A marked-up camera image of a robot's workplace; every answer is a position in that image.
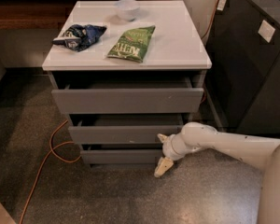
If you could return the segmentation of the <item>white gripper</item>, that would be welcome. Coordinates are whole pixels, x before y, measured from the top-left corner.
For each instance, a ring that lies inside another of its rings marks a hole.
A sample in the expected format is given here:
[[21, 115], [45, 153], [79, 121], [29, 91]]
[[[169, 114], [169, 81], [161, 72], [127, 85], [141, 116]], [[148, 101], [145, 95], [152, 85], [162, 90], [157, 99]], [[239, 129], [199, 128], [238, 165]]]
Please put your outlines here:
[[189, 147], [184, 142], [180, 133], [171, 134], [170, 136], [158, 133], [157, 137], [162, 142], [162, 152], [165, 156], [159, 159], [154, 172], [154, 176], [159, 178], [173, 167], [173, 161], [178, 161], [189, 154]]

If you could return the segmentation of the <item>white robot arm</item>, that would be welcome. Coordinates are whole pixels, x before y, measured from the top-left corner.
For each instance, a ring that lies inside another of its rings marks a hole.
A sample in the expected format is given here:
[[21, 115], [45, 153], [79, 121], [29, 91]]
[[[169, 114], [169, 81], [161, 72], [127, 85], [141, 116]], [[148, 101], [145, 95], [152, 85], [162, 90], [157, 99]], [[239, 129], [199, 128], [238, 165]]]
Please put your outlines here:
[[222, 133], [198, 122], [185, 124], [177, 134], [159, 134], [163, 157], [154, 176], [165, 174], [190, 153], [212, 148], [264, 173], [257, 224], [280, 224], [280, 139], [236, 133]]

